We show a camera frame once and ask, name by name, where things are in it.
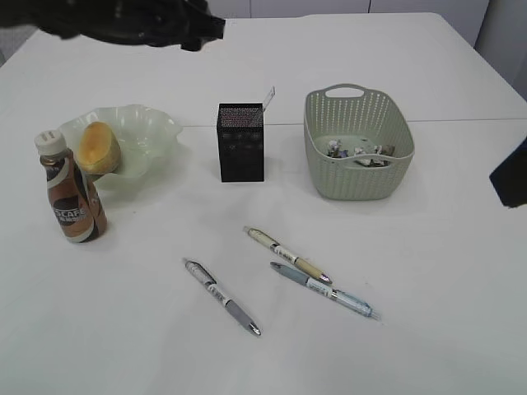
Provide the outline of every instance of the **basket handle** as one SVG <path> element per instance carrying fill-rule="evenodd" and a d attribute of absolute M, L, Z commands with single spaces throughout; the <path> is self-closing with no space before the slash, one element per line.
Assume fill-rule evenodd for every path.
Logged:
<path fill-rule="evenodd" d="M 340 88 L 356 89 L 356 90 L 358 90 L 358 91 L 362 91 L 362 92 L 364 92 L 364 93 L 367 93 L 367 92 L 369 91 L 369 89 L 368 89 L 368 88 L 365 88 L 364 86 L 344 83 L 344 84 L 337 84 L 337 85 L 328 86 L 327 88 L 324 88 L 324 89 L 320 90 L 319 92 L 320 92 L 320 93 L 324 93 L 324 95 L 325 95 L 326 97 L 329 97 L 329 96 L 328 96 L 328 92 L 329 92 L 329 91 L 332 91 L 332 90 L 334 90 L 334 89 L 340 89 Z"/>

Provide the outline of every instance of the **light blue pen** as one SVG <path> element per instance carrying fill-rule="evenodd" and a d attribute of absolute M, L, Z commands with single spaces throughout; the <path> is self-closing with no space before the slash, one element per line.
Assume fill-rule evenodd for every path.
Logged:
<path fill-rule="evenodd" d="M 334 290 L 332 287 L 326 286 L 324 283 L 317 281 L 298 270 L 290 268 L 289 266 L 282 265 L 281 263 L 271 262 L 271 266 L 274 270 L 287 277 L 289 280 L 293 280 L 301 286 L 307 286 L 309 289 L 318 292 L 326 298 L 329 298 L 364 317 L 380 321 L 380 315 L 364 300 L 360 300 L 353 295 L 342 292 L 341 290 Z"/>

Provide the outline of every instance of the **mesh pen holder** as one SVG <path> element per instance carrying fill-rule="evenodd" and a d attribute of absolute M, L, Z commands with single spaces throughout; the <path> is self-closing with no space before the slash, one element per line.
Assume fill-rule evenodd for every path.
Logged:
<path fill-rule="evenodd" d="M 220 104 L 217 145 L 223 183 L 264 181 L 262 104 Z"/>

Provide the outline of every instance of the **coffee bottle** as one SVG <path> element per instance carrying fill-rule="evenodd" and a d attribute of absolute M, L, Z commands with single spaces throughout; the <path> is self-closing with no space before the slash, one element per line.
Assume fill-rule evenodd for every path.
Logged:
<path fill-rule="evenodd" d="M 106 215 L 93 183 L 79 169 L 61 132 L 35 137 L 48 178 L 48 198 L 66 238 L 74 243 L 96 239 L 106 230 Z"/>

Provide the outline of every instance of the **pen tip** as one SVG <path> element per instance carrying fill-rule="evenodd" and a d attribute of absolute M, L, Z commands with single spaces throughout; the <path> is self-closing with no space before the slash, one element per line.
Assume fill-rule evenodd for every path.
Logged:
<path fill-rule="evenodd" d="M 262 332 L 258 329 L 258 327 L 254 323 L 250 323 L 249 324 L 249 329 L 256 336 L 261 336 L 261 334 L 262 334 Z"/>
<path fill-rule="evenodd" d="M 375 321 L 380 321 L 380 314 L 377 313 L 375 310 L 371 312 L 371 318 L 373 318 Z"/>
<path fill-rule="evenodd" d="M 323 282 L 325 282 L 328 285 L 329 284 L 333 284 L 331 279 L 328 276 L 326 276 L 325 274 L 323 274 L 323 273 L 320 275 L 320 280 L 322 280 Z"/>

